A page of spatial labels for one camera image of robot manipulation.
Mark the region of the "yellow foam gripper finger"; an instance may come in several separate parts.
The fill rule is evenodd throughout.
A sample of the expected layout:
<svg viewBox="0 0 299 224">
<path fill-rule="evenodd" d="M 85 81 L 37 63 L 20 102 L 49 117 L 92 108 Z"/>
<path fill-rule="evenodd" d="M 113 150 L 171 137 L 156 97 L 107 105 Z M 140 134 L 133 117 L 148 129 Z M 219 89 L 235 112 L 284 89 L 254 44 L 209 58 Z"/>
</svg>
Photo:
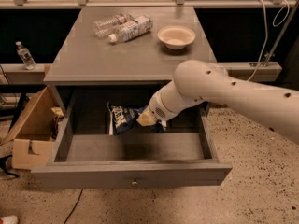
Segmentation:
<svg viewBox="0 0 299 224">
<path fill-rule="evenodd" d="M 152 126 L 157 122 L 153 113 L 146 108 L 136 120 L 141 126 Z"/>
</svg>

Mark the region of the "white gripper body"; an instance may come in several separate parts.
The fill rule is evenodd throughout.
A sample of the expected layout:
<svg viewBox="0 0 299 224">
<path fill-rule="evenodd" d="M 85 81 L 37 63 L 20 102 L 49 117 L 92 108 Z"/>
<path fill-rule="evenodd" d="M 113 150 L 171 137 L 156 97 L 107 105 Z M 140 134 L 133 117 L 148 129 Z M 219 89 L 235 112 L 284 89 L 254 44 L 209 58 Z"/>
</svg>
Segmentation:
<svg viewBox="0 0 299 224">
<path fill-rule="evenodd" d="M 149 110 L 156 119 L 161 121 L 168 121 L 175 116 L 173 112 L 164 106 L 162 98 L 158 93 L 155 93 L 149 100 Z"/>
</svg>

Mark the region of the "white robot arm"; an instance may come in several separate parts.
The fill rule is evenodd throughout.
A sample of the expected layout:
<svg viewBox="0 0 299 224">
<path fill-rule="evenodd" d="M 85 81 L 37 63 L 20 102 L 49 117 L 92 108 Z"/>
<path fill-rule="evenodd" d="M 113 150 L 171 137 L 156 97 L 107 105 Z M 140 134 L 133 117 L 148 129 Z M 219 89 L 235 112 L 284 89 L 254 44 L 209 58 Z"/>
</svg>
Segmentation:
<svg viewBox="0 0 299 224">
<path fill-rule="evenodd" d="M 203 102 L 226 105 L 299 143 L 299 91 L 233 78 L 214 63 L 196 60 L 176 68 L 172 80 L 154 93 L 137 121 L 151 126 Z"/>
</svg>

